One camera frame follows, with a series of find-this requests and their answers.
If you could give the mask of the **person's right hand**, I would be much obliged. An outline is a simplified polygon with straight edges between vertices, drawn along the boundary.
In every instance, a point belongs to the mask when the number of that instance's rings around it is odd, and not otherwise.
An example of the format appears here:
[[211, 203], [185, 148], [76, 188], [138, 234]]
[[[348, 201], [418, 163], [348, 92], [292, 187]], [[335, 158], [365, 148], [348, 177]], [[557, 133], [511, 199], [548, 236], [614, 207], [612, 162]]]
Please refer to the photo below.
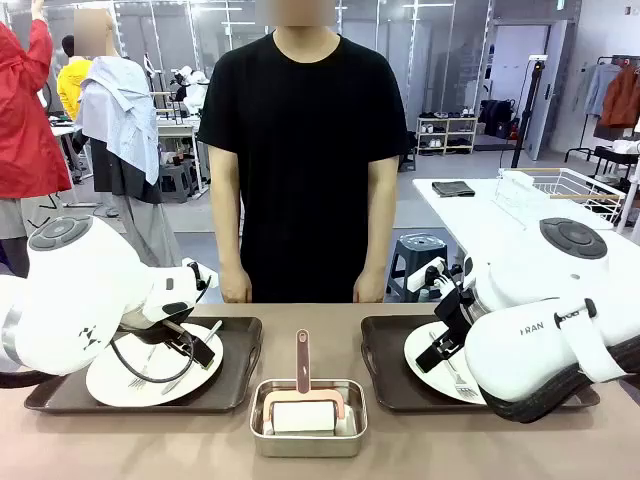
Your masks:
[[244, 269], [224, 269], [219, 274], [220, 291], [225, 303], [252, 302], [252, 284]]

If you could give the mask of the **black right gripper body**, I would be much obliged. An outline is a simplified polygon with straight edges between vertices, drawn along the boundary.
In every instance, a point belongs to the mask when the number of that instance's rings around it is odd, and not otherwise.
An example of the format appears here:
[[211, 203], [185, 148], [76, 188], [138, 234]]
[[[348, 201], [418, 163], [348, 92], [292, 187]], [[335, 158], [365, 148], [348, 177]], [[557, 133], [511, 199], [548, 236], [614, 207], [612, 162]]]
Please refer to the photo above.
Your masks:
[[446, 326], [438, 337], [442, 345], [463, 345], [473, 323], [469, 308], [475, 303], [470, 290], [454, 287], [435, 309], [435, 315]]

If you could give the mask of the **person's left hand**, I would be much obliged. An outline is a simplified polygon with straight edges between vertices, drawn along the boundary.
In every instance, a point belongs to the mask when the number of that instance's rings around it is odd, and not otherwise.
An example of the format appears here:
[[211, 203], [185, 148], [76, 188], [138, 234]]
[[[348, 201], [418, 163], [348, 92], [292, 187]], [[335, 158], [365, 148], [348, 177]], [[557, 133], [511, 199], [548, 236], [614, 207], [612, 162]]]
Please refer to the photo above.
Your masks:
[[353, 289], [354, 303], [382, 303], [386, 290], [383, 270], [365, 269], [358, 276]]

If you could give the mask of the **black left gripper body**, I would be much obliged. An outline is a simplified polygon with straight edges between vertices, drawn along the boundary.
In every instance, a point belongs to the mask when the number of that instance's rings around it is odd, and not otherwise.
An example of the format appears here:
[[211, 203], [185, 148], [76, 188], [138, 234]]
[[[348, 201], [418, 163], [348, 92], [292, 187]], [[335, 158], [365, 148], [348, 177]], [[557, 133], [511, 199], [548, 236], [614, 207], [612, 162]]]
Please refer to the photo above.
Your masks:
[[119, 325], [117, 331], [123, 334], [132, 334], [143, 343], [150, 345], [165, 343], [168, 345], [189, 346], [192, 341], [191, 334], [185, 328], [168, 319], [162, 320], [146, 329]]

